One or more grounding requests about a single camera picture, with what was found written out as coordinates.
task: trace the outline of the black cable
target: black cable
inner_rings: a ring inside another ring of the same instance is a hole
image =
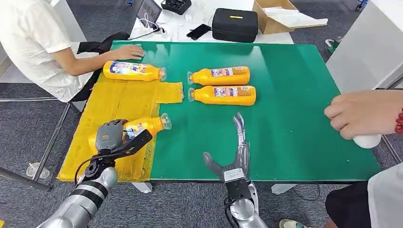
[[[141,36],[139,36],[139,37],[130,38],[130,39],[127,39],[127,40],[133,40],[133,39],[138,39],[138,38],[141,38],[141,37],[145,37],[145,36],[150,35],[151,33],[155,33],[156,31],[157,31],[157,29],[156,29],[156,30],[154,30],[154,31],[152,31],[152,32],[150,32],[150,33],[147,33],[147,34],[141,35]]]
[[[224,205],[225,205],[224,214],[225,214],[225,217],[227,218],[227,221],[231,225],[231,228],[239,228],[239,226],[238,226],[237,222],[235,221],[234,217],[232,217],[232,221],[231,221],[230,216],[228,215],[228,212],[231,213],[230,206],[234,202],[236,202],[237,200],[238,199],[233,199],[231,201],[228,201],[228,196],[224,199]]]
[[[138,38],[141,38],[141,37],[145,37],[145,36],[150,35],[151,33],[155,33],[155,32],[158,32],[158,31],[160,31],[160,30],[162,30],[162,31],[163,31],[163,33],[165,33],[165,30],[164,30],[163,28],[158,27],[157,29],[155,29],[155,30],[154,30],[154,31],[152,31],[152,32],[149,32],[149,33],[147,33],[147,34],[141,35],[141,36],[139,36],[139,37],[130,38],[130,39],[127,39],[127,40],[133,40],[133,39],[138,39]]]
[[[294,193],[295,193],[298,197],[300,197],[301,199],[306,200],[306,201],[313,202],[313,201],[316,201],[316,200],[318,200],[318,199],[320,198],[320,187],[319,187],[318,184],[317,184],[316,186],[317,186],[317,197],[316,197],[315,199],[307,199],[307,198],[304,198],[304,197],[302,197],[301,195],[299,195],[299,194],[297,193],[297,191],[295,191],[295,188],[292,188],[292,190],[293,190]]]
[[[90,158],[90,159],[87,159],[87,160],[83,161],[83,163],[81,163],[81,164],[78,166],[77,171],[76,171],[76,173],[75,173],[75,175],[74,175],[74,184],[77,185],[77,174],[78,174],[78,172],[80,171],[81,167],[82,167],[85,163],[91,162],[92,160],[95,160],[95,159],[108,158],[108,157],[113,157],[113,156],[116,156],[116,154],[107,154],[107,155],[95,156],[95,157],[92,157],[92,158]]]

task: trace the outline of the orange bottle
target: orange bottle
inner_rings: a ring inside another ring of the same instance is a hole
[[[219,69],[202,69],[199,72],[188,72],[188,84],[198,83],[203,86],[246,85],[250,79],[247,66]]]
[[[189,101],[201,101],[205,104],[251,106],[256,101],[256,89],[253,86],[205,86],[201,89],[189,89]]]
[[[104,65],[104,75],[106,78],[119,80],[165,81],[166,69],[150,64],[108,61]]]
[[[155,137],[157,135],[157,132],[163,129],[170,130],[172,128],[172,123],[171,119],[166,113],[163,113],[160,117],[144,117],[134,121],[129,121],[123,125],[122,140],[128,141],[133,139],[135,131],[138,131],[140,126],[142,126],[144,129],[147,129],[150,134]],[[97,149],[95,146],[95,142],[96,133],[92,134],[88,138],[89,146],[91,150],[96,154]]]

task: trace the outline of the silver robotic arm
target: silver robotic arm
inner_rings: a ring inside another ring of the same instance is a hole
[[[96,133],[98,154],[79,166],[78,170],[90,161],[76,189],[38,228],[87,228],[117,183],[115,160],[135,154],[152,139],[148,130],[140,127],[135,132],[134,139],[122,142],[125,122],[125,120],[111,121],[98,129]]]
[[[221,166],[207,152],[204,163],[213,171],[228,190],[225,216],[233,228],[267,228],[259,217],[259,200],[255,184],[249,180],[249,144],[245,141],[245,124],[240,113],[233,117],[238,134],[238,149],[232,164]]]

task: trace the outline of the green tabletop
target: green tabletop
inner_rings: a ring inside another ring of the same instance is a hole
[[[340,137],[324,115],[339,91],[313,45],[115,41],[112,49],[141,44],[143,63],[167,68],[168,82],[183,82],[180,104],[161,104],[173,127],[157,135],[151,180],[217,180],[203,152],[223,165],[237,149],[232,117],[240,112],[250,142],[254,181],[362,181],[380,171],[371,150]],[[254,106],[189,102],[186,73],[248,66]]]

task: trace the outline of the black pants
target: black pants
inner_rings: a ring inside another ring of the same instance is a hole
[[[109,51],[114,40],[127,40],[130,37],[129,34],[125,32],[115,33],[108,38],[106,38],[102,43],[100,42],[81,42],[78,47],[77,54],[83,52],[97,52],[100,55]],[[84,85],[84,87],[75,95],[70,101],[85,101],[89,98],[92,92],[92,87],[98,80],[99,74],[102,72],[102,68],[94,71],[90,79]]]
[[[326,211],[338,228],[371,228],[367,186],[359,182],[329,193]]]

